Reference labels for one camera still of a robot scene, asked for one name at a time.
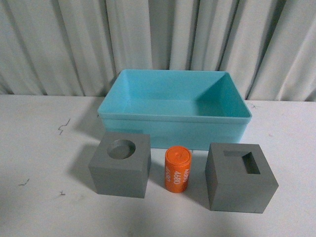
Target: square hole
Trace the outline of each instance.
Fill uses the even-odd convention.
[[[229,158],[227,164],[232,172],[246,172],[247,174],[260,174],[252,152],[223,151],[224,156]]]

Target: black mark on table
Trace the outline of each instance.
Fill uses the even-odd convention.
[[[60,133],[59,133],[59,135],[61,135],[61,133],[63,132],[63,130],[61,129],[61,127],[65,127],[65,126],[67,126],[68,124],[69,124],[69,122],[70,122],[70,119],[68,120],[68,122],[65,124],[65,125],[61,125],[60,127],[59,127],[59,131],[60,131]]]
[[[19,184],[19,186],[24,186],[29,182],[30,179],[28,179],[24,184]]]

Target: round hole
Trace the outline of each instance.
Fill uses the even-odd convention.
[[[135,152],[135,144],[129,140],[116,140],[112,142],[107,152],[113,159],[126,159]]]

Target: gray block with square hole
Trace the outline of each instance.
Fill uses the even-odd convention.
[[[98,194],[144,198],[150,166],[149,135],[106,132],[88,167]]]
[[[211,143],[205,176],[210,210],[263,213],[278,183],[259,145]]]

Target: scuff mark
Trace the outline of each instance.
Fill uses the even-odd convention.
[[[61,129],[61,127],[67,126],[67,125],[69,124],[69,122],[70,122],[70,119],[68,120],[68,122],[67,122],[65,125],[61,125],[61,126],[58,128],[58,130],[60,131],[59,135],[61,135],[61,133],[63,132],[63,130]]]
[[[257,108],[261,107],[261,106],[256,106],[252,103],[247,103],[247,104],[250,105],[252,109],[257,109]]]
[[[19,186],[24,186],[29,182],[30,179],[28,179],[24,184],[19,184]]]

